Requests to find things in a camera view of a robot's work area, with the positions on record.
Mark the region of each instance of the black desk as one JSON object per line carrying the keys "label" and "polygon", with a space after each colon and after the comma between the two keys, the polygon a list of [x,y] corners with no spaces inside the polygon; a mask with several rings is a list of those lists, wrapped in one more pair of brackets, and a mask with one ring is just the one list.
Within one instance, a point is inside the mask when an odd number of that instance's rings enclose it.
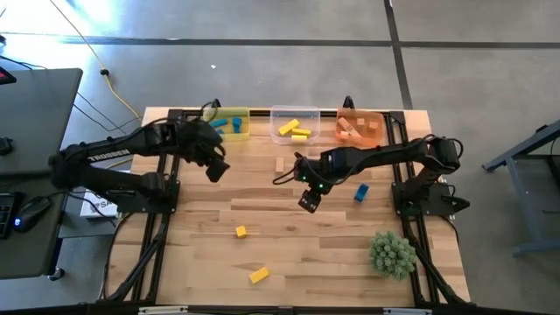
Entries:
{"label": "black desk", "polygon": [[[49,123],[29,123],[3,119],[0,131],[10,131],[11,123],[23,123],[29,129],[28,132],[37,135],[36,137],[27,137],[26,140],[40,143],[37,147],[42,151],[37,152],[37,154],[44,155],[44,150],[51,152],[50,154],[58,151],[72,111],[82,71],[80,69],[54,69],[14,71],[12,74],[17,77],[17,83],[0,86],[2,106],[4,104],[11,106],[11,111],[15,113],[14,116],[16,117],[25,117],[25,113],[33,111],[34,108],[37,109],[37,112],[45,112],[45,107],[48,106],[50,121]],[[37,101],[21,102],[22,99],[30,100],[29,95],[33,95],[31,99]],[[16,113],[14,110],[18,107],[15,107],[14,103],[24,104],[24,106]],[[12,128],[21,130],[17,125],[13,125]],[[50,141],[49,146],[45,147],[47,138],[55,139],[55,141]],[[21,180],[21,178],[12,177],[0,180],[0,191],[25,193],[24,203],[33,197],[56,192],[56,189],[45,176],[33,178],[16,185],[5,186],[6,183],[18,180]],[[56,196],[52,198],[52,202],[51,208],[31,231],[25,234],[12,231],[10,238],[0,240],[0,255],[2,255],[2,258],[0,258],[0,279],[37,277],[50,274],[53,271],[61,245],[58,234],[62,209],[66,200],[62,196]]]}

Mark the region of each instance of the wooden block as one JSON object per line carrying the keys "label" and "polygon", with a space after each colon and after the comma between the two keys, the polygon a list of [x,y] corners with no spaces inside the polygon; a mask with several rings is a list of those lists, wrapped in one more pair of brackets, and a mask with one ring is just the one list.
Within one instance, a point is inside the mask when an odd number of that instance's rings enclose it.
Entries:
{"label": "wooden block", "polygon": [[295,143],[304,143],[307,141],[307,136],[291,135],[291,141]]}
{"label": "wooden block", "polygon": [[350,124],[350,122],[348,122],[348,120],[346,120],[344,117],[339,118],[338,124],[339,124],[340,127],[342,127],[344,130],[348,131],[348,133],[349,133],[352,137],[361,137],[360,133],[359,133],[358,131],[356,131],[356,129],[354,129],[354,127],[352,127],[352,125]]}
{"label": "wooden block", "polygon": [[299,120],[294,119],[291,122],[288,122],[284,126],[280,127],[280,129],[278,129],[278,132],[280,133],[280,135],[285,136],[288,132],[290,132],[290,130],[296,128],[297,126],[299,126]]}
{"label": "wooden block", "polygon": [[379,124],[378,124],[377,122],[370,122],[369,125],[368,125],[368,127],[369,127],[371,130],[376,130],[378,125],[379,125]]}
{"label": "wooden block", "polygon": [[308,129],[298,129],[298,128],[294,128],[291,130],[291,133],[294,135],[300,135],[300,136],[307,136],[310,137],[312,135],[312,131],[308,130]]}
{"label": "wooden block", "polygon": [[276,158],[276,173],[284,173],[284,158]]}
{"label": "wooden block", "polygon": [[247,229],[245,228],[245,226],[236,227],[235,232],[237,233],[237,237],[239,238],[247,237]]}
{"label": "wooden block", "polygon": [[249,276],[249,278],[251,279],[251,282],[253,284],[256,284],[257,282],[263,280],[265,277],[268,276],[269,276],[269,271],[266,269],[266,267],[262,267],[258,271],[253,272],[251,276]]}

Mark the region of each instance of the wooden table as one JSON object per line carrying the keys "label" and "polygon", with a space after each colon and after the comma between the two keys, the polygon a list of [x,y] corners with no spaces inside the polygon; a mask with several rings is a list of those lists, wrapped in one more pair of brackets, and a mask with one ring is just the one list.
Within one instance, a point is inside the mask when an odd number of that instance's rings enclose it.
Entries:
{"label": "wooden table", "polygon": [[[144,123],[166,117],[168,110],[147,108]],[[431,133],[426,111],[405,111],[405,117],[410,139]],[[337,145],[334,127],[334,118],[324,118],[313,146],[280,146],[270,140],[269,118],[251,117],[251,138],[225,143],[231,168],[216,184],[208,181],[206,168],[181,162],[181,193],[167,236],[159,305],[414,305],[410,280],[383,279],[368,264],[368,243],[376,232],[403,234],[389,196],[394,181],[391,166],[366,169],[334,187],[314,214],[298,206],[306,184],[271,184],[277,157],[284,157],[286,171],[293,166],[295,151],[317,158]],[[157,163],[156,157],[135,156],[131,171],[154,172]],[[416,173],[422,168],[415,167]],[[370,189],[366,199],[356,204],[353,198],[361,183]],[[116,237],[108,293],[137,262],[145,220],[145,214],[133,215]],[[240,225],[248,229],[246,239],[235,236],[235,227]],[[449,285],[468,300],[452,228],[438,217],[427,217],[426,227],[433,262]],[[249,275],[262,266],[270,276],[253,285]],[[422,268],[419,274],[428,298]],[[144,292],[150,276],[149,265]]]}

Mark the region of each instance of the plastic bin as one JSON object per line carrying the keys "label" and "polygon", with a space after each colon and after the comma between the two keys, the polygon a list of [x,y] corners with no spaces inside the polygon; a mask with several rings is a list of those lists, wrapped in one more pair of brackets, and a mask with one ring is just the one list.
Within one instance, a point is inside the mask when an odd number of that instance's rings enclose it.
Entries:
{"label": "plastic bin", "polygon": [[[343,127],[345,122],[341,122],[341,118],[346,120],[350,124],[350,129],[353,129],[360,136],[352,136],[352,132],[348,132],[348,129]],[[365,110],[339,108],[336,119],[336,138],[340,142],[370,148],[381,145],[385,132],[383,114]]]}
{"label": "plastic bin", "polygon": [[[249,139],[249,126],[250,126],[250,110],[249,108],[205,108],[202,118],[205,121],[214,116],[214,111],[217,110],[216,116],[213,121],[219,119],[227,119],[227,124],[220,127],[215,127],[216,130],[223,131],[221,137],[224,141],[240,141]],[[240,133],[235,133],[233,120],[235,117],[241,118]]]}
{"label": "plastic bin", "polygon": [[[292,132],[282,136],[278,131],[290,121],[299,121],[298,129],[310,130],[304,141],[291,140]],[[270,109],[270,137],[276,144],[313,144],[321,133],[321,111],[313,106],[273,106]]]}

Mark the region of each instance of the gray floor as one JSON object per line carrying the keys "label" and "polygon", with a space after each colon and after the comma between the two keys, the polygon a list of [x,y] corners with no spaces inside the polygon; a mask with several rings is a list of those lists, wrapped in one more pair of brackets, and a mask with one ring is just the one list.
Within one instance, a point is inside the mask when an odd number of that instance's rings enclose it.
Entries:
{"label": "gray floor", "polygon": [[[554,42],[558,1],[393,0],[401,40]],[[57,1],[84,34],[142,39],[390,40],[382,0]],[[48,2],[13,1],[0,17],[7,57],[45,67],[81,67],[80,91],[117,123],[132,118],[99,75],[84,45],[53,36],[74,30]],[[361,108],[402,109],[391,47],[95,45],[115,88],[138,111],[146,106],[314,104],[338,107],[352,95]],[[472,301],[534,312],[560,312],[560,252],[514,259],[529,240],[505,170],[480,165],[560,118],[560,50],[402,49],[414,109],[427,109],[433,131],[465,143],[462,168],[448,177],[472,202],[458,215],[461,255]],[[18,66],[0,62],[0,67]],[[143,74],[150,74],[150,83]],[[92,116],[95,112],[76,102]],[[105,137],[73,112],[65,144]],[[108,239],[65,241],[68,275],[0,282],[0,309],[92,302]]]}

